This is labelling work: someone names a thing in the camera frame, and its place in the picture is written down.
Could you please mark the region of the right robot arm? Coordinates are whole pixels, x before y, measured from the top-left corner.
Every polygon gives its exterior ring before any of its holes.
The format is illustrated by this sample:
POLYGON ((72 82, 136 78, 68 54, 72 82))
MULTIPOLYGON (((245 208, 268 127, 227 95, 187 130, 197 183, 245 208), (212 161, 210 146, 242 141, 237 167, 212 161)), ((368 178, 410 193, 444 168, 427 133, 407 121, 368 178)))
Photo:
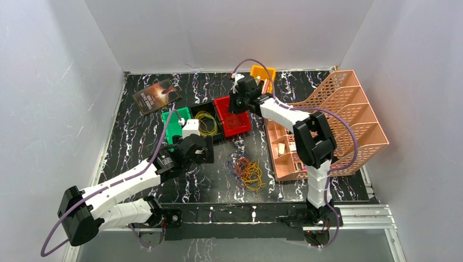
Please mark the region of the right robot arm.
POLYGON ((297 110, 270 94, 263 94, 250 75, 232 73, 233 86, 229 91, 229 112, 250 112, 281 125, 294 136, 296 153, 306 167, 308 192, 306 213, 284 222, 309 222, 323 225, 329 219, 329 169, 336 149, 336 141, 322 112, 309 113, 297 110))

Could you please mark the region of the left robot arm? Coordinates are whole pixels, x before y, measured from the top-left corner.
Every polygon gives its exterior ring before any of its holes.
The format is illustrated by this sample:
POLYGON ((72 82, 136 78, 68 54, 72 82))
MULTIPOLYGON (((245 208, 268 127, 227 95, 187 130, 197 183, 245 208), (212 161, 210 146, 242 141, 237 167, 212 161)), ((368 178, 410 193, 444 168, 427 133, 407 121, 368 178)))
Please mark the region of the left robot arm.
POLYGON ((58 217, 71 246, 81 246, 99 232, 134 223, 172 224, 173 213, 164 211, 152 196, 125 200, 147 188, 184 175, 194 165, 214 162, 213 139, 192 134, 162 147, 135 167, 96 186, 64 191, 58 217))

